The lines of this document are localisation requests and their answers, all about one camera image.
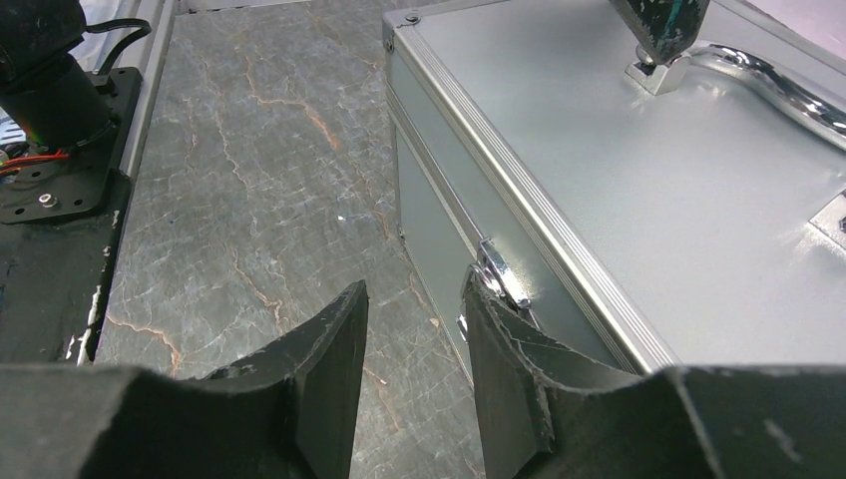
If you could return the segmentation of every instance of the bolt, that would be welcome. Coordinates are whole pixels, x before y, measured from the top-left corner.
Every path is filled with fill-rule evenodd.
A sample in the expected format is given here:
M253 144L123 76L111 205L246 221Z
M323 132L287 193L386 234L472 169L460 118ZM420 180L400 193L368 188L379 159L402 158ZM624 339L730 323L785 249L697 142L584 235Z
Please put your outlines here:
M640 62L643 63L644 66L655 66L655 60L652 58L652 56L649 55L649 53L646 52L646 49L642 45L637 45L637 47L634 49L634 54L637 55L637 59L640 60Z
M38 203L41 204L44 208L52 208L58 203L59 201L56 200L56 197L50 195L49 193L45 193L44 195L38 197Z

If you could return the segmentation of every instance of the black mounting plate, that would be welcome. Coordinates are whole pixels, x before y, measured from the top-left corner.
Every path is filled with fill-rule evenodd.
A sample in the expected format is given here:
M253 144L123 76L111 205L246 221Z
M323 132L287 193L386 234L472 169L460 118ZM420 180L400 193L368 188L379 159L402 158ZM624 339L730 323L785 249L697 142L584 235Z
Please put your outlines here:
M123 158L142 75L135 68L113 70L108 79L88 75L111 110L114 126L104 138L77 150L71 158L22 168L13 183L0 185L0 223L67 221L95 215L103 205L110 171L119 168ZM38 198L44 194L58 202L43 207Z

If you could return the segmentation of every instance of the silver aluminum case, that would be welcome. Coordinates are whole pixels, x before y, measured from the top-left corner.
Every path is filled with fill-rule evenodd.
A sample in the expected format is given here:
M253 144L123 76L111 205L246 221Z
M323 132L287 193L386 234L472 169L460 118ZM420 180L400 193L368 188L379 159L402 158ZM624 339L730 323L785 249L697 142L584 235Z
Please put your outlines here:
M742 3L712 3L700 38L846 92L842 59ZM384 42L401 234L466 370L482 238L546 333L622 369L846 361L846 251L811 223L843 152L711 72L641 91L606 0L394 11Z

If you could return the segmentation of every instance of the case latch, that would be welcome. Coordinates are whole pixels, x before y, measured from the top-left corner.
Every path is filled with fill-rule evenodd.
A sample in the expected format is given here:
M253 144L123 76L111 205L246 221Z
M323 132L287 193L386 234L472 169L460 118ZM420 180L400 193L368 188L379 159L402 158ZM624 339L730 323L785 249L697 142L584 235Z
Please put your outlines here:
M528 319L535 326L538 323L532 315L532 302L520 284L514 271L508 266L502 255L496 250L490 239L479 241L477 261L467 266L464 280L461 281L461 311L456 319L458 330L464 342L467 342L467 319L464 311L464 287L471 273L477 273L485 286L498 298L509 305L515 312Z

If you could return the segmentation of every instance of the marble surface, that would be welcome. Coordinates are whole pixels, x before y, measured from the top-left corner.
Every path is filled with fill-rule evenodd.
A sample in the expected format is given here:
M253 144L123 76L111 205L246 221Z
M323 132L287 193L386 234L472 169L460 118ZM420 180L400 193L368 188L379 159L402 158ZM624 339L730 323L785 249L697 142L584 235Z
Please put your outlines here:
M179 13L198 13L226 8L263 7L307 1L309 0L182 0L179 5Z
M378 0L178 17L98 363L204 375L370 293L355 478L484 477L472 390L396 233Z

